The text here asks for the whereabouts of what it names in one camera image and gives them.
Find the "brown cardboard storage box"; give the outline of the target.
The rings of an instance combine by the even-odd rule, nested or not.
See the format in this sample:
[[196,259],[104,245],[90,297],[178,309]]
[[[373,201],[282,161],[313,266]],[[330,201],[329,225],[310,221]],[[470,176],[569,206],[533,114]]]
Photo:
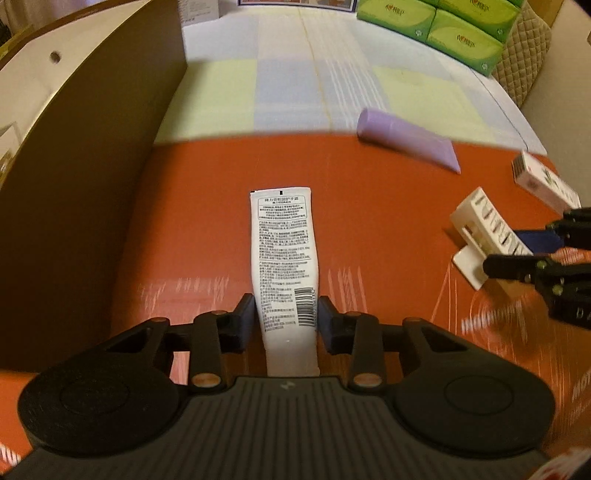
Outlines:
[[1,366],[39,371],[105,339],[136,186],[185,59],[173,1],[108,2],[124,18],[24,135],[1,187]]

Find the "green tissue pack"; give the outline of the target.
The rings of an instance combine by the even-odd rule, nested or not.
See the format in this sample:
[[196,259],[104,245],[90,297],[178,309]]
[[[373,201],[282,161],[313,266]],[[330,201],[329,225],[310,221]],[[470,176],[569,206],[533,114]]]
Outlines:
[[426,43],[490,77],[501,60],[504,45],[467,21],[438,9]]
[[417,0],[360,1],[356,18],[425,43],[436,16],[436,8]]

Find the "checked pastel tablecloth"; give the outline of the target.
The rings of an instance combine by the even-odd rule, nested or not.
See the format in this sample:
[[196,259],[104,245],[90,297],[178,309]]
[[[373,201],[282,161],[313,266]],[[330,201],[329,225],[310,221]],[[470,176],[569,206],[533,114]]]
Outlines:
[[544,146],[494,79],[351,13],[223,1],[182,30],[187,69],[160,144],[266,133],[353,133],[363,109],[439,135],[527,150]]

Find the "purple cream tube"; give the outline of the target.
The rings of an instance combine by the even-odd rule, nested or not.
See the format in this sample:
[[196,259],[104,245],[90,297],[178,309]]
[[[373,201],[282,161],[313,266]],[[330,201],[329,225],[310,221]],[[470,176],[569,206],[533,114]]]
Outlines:
[[461,173],[452,141],[400,117],[376,109],[363,109],[356,135],[370,144],[398,151]]

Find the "white medicine box green bird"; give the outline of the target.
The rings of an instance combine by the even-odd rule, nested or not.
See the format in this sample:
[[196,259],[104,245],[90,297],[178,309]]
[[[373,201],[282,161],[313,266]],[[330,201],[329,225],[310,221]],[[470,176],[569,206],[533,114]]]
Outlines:
[[536,157],[522,151],[512,162],[514,182],[559,214],[582,207],[578,193]]

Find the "white cream tube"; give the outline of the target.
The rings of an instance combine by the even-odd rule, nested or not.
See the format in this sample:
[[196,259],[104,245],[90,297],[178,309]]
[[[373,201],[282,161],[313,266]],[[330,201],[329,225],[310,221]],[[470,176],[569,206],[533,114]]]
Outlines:
[[311,189],[256,190],[249,200],[252,290],[267,374],[317,376],[320,270]]

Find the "white plastic clip rack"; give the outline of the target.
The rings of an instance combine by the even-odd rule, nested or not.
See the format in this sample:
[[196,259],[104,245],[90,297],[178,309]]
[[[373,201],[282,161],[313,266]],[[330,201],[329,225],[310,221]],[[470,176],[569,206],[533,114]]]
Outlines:
[[491,254],[532,255],[533,252],[509,227],[481,187],[468,195],[450,215],[466,245],[453,257],[453,263],[475,290],[488,276],[483,262]]

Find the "white product carton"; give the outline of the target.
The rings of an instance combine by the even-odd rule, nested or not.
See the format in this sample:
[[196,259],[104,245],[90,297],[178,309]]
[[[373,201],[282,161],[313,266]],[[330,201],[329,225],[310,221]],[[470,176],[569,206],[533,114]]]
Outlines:
[[178,0],[181,25],[189,26],[219,18],[217,0]]

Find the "beige quilted chair back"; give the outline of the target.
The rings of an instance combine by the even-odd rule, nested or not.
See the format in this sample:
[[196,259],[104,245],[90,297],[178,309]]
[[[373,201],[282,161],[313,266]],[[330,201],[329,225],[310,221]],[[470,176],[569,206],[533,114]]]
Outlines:
[[492,73],[518,108],[542,69],[551,39],[550,26],[525,1]]

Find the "orange printed table mat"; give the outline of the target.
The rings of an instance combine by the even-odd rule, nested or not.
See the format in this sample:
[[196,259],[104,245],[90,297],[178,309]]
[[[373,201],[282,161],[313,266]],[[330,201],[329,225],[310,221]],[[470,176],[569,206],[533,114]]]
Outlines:
[[111,310],[60,319],[36,263],[1,277],[20,290],[25,321],[1,318],[1,462],[29,451],[16,398],[31,374],[147,318],[191,321],[235,306],[250,282],[249,194],[311,189],[320,290],[342,311],[385,323],[422,317],[528,368],[552,388],[557,416],[547,450],[590,443],[590,334],[550,320],[530,287],[475,290],[453,264],[463,245],[450,216],[482,188],[516,230],[556,213],[518,186],[514,153],[459,144],[459,173],[353,136],[199,140],[153,149],[142,173]]

